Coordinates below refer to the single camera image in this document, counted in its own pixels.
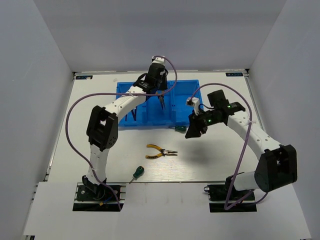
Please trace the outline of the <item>yellow pliers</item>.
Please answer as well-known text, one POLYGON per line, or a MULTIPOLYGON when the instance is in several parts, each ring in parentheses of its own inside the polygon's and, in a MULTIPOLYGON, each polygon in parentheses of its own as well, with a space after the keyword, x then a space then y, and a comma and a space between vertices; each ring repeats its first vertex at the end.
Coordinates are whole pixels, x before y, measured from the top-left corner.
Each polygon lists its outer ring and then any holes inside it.
POLYGON ((145 158, 148 160, 155 160, 155 159, 158 159, 160 157, 165 157, 165 156, 178 156, 177 151, 164 149, 164 148, 161 148, 155 144, 147 144, 146 147, 153 148, 153 149, 156 149, 157 151, 159 151, 159 153, 155 154, 155 155, 146 155, 145 158))
POLYGON ((165 95, 163 94, 163 91, 157 91, 156 94, 157 94, 157 98, 159 100, 159 103, 160 103, 162 110, 165 110, 166 109, 165 95))

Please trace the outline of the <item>green stubby screwdriver front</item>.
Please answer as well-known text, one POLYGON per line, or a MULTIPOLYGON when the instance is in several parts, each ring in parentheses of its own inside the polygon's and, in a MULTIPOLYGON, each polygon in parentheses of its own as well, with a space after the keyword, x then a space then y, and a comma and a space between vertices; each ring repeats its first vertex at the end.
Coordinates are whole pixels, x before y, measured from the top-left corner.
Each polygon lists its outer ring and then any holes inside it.
POLYGON ((138 166, 135 172, 132 174, 132 180, 129 182, 129 184, 141 177, 144 174, 144 172, 145 168, 143 166, 138 166))

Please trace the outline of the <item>green stubby screwdriver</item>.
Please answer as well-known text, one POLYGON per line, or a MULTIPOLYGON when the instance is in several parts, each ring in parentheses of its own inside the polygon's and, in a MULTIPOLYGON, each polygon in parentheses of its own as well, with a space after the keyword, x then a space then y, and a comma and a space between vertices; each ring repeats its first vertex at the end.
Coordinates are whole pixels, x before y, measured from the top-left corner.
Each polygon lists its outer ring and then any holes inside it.
POLYGON ((143 166, 138 166, 135 172, 132 174, 132 180, 129 182, 129 184, 141 177, 144 174, 144 172, 145 168, 143 166))
POLYGON ((187 131, 187 127, 185 125, 175 125, 175 126, 169 126, 169 129, 173 129, 176 132, 179 133, 185 133, 187 131))

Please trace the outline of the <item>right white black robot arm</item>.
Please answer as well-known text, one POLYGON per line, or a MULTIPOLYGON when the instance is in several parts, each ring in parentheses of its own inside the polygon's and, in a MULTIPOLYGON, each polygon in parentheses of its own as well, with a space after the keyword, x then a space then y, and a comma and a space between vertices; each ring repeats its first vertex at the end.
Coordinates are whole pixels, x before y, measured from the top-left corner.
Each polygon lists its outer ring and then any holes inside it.
POLYGON ((258 163, 251 172, 238 172, 225 180, 228 199, 238 200, 248 191, 259 189, 269 193, 293 184, 298 179, 297 151, 288 144, 283 145, 262 130, 239 102, 230 103, 222 90, 208 94, 211 109, 204 111, 200 100, 189 97, 188 106, 193 107, 189 115, 189 127, 185 138, 199 138, 209 126, 224 123, 244 140, 244 147, 250 148, 258 163))

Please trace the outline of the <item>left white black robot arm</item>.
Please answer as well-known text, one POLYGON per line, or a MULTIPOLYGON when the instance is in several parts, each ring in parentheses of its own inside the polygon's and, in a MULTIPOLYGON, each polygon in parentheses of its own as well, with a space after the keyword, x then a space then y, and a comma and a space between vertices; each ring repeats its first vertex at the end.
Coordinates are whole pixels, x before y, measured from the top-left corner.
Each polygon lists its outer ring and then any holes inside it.
POLYGON ((99 200, 105 196, 106 164, 109 150, 118 139, 118 124, 135 107, 143 104, 158 90, 166 90, 167 73, 164 58, 155 58, 148 72, 141 75, 125 95, 112 103, 95 106, 89 118, 86 134, 90 144, 90 168, 82 177, 88 193, 99 200))

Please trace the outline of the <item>green stubby screwdriver by bin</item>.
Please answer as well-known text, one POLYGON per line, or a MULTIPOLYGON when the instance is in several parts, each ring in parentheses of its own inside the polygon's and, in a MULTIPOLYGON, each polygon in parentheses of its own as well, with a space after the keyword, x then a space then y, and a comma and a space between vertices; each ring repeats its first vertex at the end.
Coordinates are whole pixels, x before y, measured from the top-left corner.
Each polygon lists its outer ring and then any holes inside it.
POLYGON ((185 133, 187 131, 187 127, 185 125, 175 125, 175 126, 169 126, 169 129, 173 129, 176 132, 179 133, 185 133))

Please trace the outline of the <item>blue three-compartment bin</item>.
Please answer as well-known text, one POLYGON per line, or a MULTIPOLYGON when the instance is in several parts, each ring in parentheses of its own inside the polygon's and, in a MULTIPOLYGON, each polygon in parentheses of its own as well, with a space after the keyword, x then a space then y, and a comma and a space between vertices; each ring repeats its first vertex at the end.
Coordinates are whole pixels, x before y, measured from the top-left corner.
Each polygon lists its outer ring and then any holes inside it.
POLYGON ((165 94, 165 110, 162 110, 157 97, 150 97, 137 106, 136 121, 119 122, 120 127, 174 126, 189 124, 189 115, 193 108, 186 101, 200 87, 197 79, 178 80, 174 89, 165 94))

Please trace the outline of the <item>right corner label sticker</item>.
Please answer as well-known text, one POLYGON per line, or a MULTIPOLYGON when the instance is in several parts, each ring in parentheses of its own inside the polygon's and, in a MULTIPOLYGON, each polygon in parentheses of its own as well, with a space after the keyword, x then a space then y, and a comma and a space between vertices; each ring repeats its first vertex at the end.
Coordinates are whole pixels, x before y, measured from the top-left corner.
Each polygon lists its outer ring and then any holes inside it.
POLYGON ((226 72, 225 75, 227 77, 243 77, 243 73, 242 72, 226 72))

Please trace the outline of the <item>corner label sticker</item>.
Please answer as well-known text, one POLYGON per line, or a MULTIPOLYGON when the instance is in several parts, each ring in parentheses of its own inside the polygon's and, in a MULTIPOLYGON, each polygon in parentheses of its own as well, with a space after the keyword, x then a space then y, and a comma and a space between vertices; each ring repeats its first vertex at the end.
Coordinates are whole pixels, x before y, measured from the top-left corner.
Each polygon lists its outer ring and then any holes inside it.
POLYGON ((91 80, 93 75, 78 75, 75 77, 76 80, 91 80))
POLYGON ((226 72, 225 75, 227 77, 243 77, 243 73, 242 72, 226 72))

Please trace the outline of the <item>left corner label sticker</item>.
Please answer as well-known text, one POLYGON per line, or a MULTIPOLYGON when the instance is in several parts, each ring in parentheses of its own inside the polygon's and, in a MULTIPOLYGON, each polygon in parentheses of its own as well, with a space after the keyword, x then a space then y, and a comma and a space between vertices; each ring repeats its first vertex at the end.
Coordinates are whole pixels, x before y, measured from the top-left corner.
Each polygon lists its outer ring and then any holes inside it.
POLYGON ((75 77, 76 80, 91 80, 93 75, 78 75, 75 77))

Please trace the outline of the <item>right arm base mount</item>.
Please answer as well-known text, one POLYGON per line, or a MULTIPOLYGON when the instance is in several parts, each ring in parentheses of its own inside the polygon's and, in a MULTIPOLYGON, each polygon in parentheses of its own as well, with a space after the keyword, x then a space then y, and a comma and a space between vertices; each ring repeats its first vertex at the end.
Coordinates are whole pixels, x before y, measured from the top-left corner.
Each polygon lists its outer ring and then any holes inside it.
POLYGON ((250 190, 236 191, 232 190, 229 197, 228 205, 236 203, 246 194, 250 195, 238 202, 229 210, 225 210, 225 202, 227 198, 228 188, 224 184, 209 184, 203 188, 203 191, 208 194, 209 211, 210 213, 250 213, 257 212, 255 204, 255 194, 250 190))

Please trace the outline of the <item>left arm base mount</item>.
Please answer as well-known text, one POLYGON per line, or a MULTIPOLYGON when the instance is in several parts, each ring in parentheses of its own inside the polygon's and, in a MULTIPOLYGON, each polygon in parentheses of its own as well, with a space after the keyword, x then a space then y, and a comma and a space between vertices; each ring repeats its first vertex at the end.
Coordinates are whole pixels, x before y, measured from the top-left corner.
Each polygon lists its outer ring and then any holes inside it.
POLYGON ((73 201, 73 212, 120 212, 115 195, 109 188, 94 194, 83 183, 78 183, 73 201))

